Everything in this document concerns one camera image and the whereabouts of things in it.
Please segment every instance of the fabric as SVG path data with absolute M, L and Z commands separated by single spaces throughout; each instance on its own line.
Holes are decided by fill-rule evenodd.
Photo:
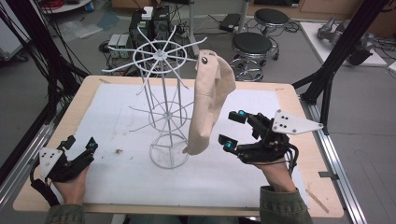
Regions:
M 78 204 L 56 205 L 49 209 L 45 224 L 83 224 L 84 207 Z
M 300 192 L 274 192 L 270 186 L 261 188 L 260 217 L 262 224 L 311 224 L 313 223 Z M 64 204 L 51 207 L 45 224 L 82 224 L 84 208 L 80 205 Z M 132 216 L 131 224 L 177 224 L 177 216 Z M 189 217 L 190 224 L 236 224 L 234 217 Z
M 313 223 L 298 190 L 292 193 L 279 193 L 274 192 L 271 186 L 261 188 L 260 217 L 262 224 Z
M 195 66 L 194 108 L 189 129 L 189 142 L 183 153 L 197 155 L 209 146 L 213 126 L 227 95 L 235 90 L 233 69 L 215 52 L 200 50 Z

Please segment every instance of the metal bracket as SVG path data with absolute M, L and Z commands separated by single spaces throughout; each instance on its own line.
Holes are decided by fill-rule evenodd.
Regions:
M 41 177 L 45 178 L 59 158 L 61 158 L 63 152 L 59 149 L 42 147 L 38 153 L 40 156 Z
M 299 134 L 308 133 L 323 128 L 323 124 L 304 119 L 282 110 L 277 110 L 272 130 L 274 133 Z
M 338 174 L 332 174 L 331 172 L 328 172 L 328 171 L 319 172 L 319 176 L 322 177 L 322 178 L 329 177 L 332 181 L 340 179 Z

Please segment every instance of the stool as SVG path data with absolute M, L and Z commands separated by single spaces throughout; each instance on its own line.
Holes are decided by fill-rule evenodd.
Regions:
M 235 71 L 237 81 L 259 81 L 262 79 L 262 67 L 265 65 L 265 57 L 272 48 L 268 37 L 256 33 L 241 33 L 233 37 L 233 50 L 238 54 L 230 62 Z M 259 63 L 253 59 L 262 59 Z
M 262 8 L 254 13 L 254 20 L 265 27 L 262 34 L 268 37 L 270 32 L 277 28 L 284 27 L 289 22 L 289 17 L 281 11 L 271 8 Z M 276 43 L 271 51 L 276 50 L 276 54 L 273 59 L 277 60 L 279 56 L 279 45 L 272 37 L 269 38 Z

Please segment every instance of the robotic hand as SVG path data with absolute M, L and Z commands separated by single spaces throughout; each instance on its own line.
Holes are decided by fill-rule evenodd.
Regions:
M 41 148 L 39 160 L 36 160 L 31 173 L 31 186 L 36 189 L 49 202 L 50 206 L 59 204 L 58 199 L 50 188 L 48 179 L 54 182 L 67 182 L 76 178 L 93 161 L 93 153 L 98 148 L 98 144 L 93 138 L 90 139 L 86 150 L 72 161 L 68 161 L 64 151 L 69 149 L 76 139 L 71 135 L 66 141 L 62 141 L 56 148 Z M 34 179 L 35 168 L 39 165 L 41 176 L 45 178 L 45 183 L 41 179 Z
M 253 144 L 237 145 L 238 141 L 219 135 L 219 143 L 226 152 L 233 153 L 241 162 L 246 164 L 260 164 L 260 162 L 273 162 L 288 153 L 289 172 L 297 165 L 299 150 L 289 143 L 286 133 L 297 134 L 321 129 L 322 124 L 311 120 L 301 119 L 291 114 L 278 110 L 274 119 L 268 119 L 263 114 L 249 114 L 243 110 L 237 113 L 232 111 L 228 119 L 239 123 L 247 123 L 253 128 L 252 136 L 260 141 Z
M 341 38 L 341 35 L 344 33 L 346 28 L 348 27 L 350 20 L 343 21 L 339 24 L 334 32 L 332 31 L 332 27 L 335 23 L 335 17 L 331 17 L 329 21 L 324 24 L 322 27 L 318 28 L 318 39 L 327 39 L 333 45 L 337 43 L 337 41 Z M 366 33 L 361 40 L 356 43 L 354 50 L 351 54 L 346 58 L 346 60 L 352 65 L 359 65 L 366 61 L 368 57 L 373 55 L 370 52 L 371 49 L 375 46 L 374 35 L 370 33 Z

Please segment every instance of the white bracket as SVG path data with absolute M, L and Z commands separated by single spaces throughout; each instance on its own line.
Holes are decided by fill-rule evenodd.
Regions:
M 122 224 L 126 219 L 126 214 L 114 214 L 111 219 L 111 224 Z
M 40 157 L 41 177 L 45 178 L 52 170 L 55 163 L 61 158 L 63 152 L 59 149 L 42 147 L 38 152 Z
M 146 12 L 142 14 L 142 20 L 143 21 L 151 21 L 152 19 L 152 11 L 153 7 L 144 7 L 143 8 Z
M 272 130 L 274 133 L 299 134 L 313 132 L 322 128 L 323 124 L 321 123 L 277 110 Z

